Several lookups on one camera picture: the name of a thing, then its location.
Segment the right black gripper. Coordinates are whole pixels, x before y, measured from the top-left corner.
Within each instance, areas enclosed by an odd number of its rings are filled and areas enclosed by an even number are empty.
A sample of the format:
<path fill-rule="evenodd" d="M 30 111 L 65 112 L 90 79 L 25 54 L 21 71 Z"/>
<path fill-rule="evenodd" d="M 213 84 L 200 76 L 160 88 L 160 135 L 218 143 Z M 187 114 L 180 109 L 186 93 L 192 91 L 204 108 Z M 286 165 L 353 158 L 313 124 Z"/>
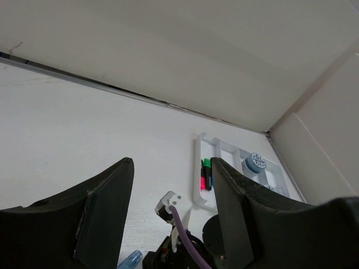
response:
<path fill-rule="evenodd" d="M 224 268 L 224 244 L 220 230 L 219 216 L 211 217 L 202 229 L 199 239 L 189 231 L 187 235 L 202 258 L 211 268 Z M 142 267 L 151 268 L 199 268 L 183 244 L 172 251 L 171 238 L 167 236 L 155 252 L 148 252 L 142 260 Z"/>

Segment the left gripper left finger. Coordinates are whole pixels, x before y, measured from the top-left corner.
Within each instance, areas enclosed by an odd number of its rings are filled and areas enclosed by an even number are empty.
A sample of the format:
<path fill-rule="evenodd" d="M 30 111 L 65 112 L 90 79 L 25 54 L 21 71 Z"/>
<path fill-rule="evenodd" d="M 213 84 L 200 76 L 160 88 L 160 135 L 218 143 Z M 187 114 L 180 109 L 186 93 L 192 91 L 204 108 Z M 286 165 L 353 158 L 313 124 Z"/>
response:
<path fill-rule="evenodd" d="M 116 268 L 134 181 L 126 157 L 28 207 L 1 211 L 2 268 Z"/>

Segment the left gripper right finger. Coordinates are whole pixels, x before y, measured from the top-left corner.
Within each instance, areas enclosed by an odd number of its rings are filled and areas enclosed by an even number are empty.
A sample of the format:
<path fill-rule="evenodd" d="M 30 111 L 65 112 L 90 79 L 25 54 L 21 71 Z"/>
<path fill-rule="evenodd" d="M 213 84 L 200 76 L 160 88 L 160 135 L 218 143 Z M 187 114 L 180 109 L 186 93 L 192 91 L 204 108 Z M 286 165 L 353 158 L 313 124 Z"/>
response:
<path fill-rule="evenodd" d="M 358 267 L 357 197 L 309 205 L 211 165 L 228 268 Z"/>

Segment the blue slime jar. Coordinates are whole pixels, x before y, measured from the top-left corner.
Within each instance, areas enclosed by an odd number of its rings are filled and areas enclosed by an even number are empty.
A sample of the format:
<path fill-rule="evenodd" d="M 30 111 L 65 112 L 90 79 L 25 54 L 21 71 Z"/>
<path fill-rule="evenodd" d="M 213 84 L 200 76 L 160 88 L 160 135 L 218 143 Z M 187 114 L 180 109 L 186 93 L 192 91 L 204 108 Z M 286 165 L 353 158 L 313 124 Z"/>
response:
<path fill-rule="evenodd" d="M 243 172 L 245 174 L 257 175 L 267 167 L 265 159 L 258 153 L 251 153 L 242 162 Z"/>
<path fill-rule="evenodd" d="M 275 188 L 269 184 L 266 184 L 265 187 L 271 191 L 275 191 Z"/>

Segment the pink cap black highlighter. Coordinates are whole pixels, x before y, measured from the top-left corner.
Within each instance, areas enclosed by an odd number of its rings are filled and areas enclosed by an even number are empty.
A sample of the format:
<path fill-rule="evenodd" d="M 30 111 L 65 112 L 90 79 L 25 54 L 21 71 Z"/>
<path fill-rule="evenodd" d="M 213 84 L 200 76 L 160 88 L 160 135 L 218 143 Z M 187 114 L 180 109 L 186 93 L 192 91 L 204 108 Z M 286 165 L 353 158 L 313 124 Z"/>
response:
<path fill-rule="evenodd" d="M 205 175 L 204 175 L 204 161 L 201 160 L 201 171 L 200 171 L 200 190 L 205 190 Z"/>

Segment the green cap black highlighter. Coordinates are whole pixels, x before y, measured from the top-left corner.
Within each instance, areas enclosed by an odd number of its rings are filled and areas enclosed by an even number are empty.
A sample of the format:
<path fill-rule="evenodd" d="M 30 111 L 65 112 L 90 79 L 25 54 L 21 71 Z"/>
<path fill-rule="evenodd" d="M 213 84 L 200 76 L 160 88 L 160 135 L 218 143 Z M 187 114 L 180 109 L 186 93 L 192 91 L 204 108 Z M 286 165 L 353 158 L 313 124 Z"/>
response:
<path fill-rule="evenodd" d="M 212 189 L 210 159 L 208 158 L 204 159 L 203 170 L 204 170 L 204 178 L 205 178 L 205 189 L 207 191 L 210 191 Z"/>

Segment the blue translucent eraser case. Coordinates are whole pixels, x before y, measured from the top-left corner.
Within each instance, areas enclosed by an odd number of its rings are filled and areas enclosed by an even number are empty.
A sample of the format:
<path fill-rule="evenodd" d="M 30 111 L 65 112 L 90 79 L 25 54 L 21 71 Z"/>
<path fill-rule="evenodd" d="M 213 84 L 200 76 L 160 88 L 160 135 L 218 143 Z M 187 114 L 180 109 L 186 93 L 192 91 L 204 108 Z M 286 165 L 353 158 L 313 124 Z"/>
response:
<path fill-rule="evenodd" d="M 117 269 L 134 269 L 140 263 L 142 257 L 142 252 L 135 250 L 117 266 Z"/>

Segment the white divided organizer tray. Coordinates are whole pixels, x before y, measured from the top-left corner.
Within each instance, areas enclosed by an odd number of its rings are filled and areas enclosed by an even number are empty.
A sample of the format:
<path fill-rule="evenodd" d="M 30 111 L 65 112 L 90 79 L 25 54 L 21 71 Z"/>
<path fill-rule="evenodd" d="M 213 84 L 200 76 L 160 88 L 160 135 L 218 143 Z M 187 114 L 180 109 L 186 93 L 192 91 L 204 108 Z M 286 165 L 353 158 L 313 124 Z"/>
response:
<path fill-rule="evenodd" d="M 201 133 L 195 141 L 193 202 L 205 210 L 218 212 L 211 158 L 219 157 L 256 183 L 290 198 L 281 167 L 257 152 L 246 151 L 216 137 Z"/>

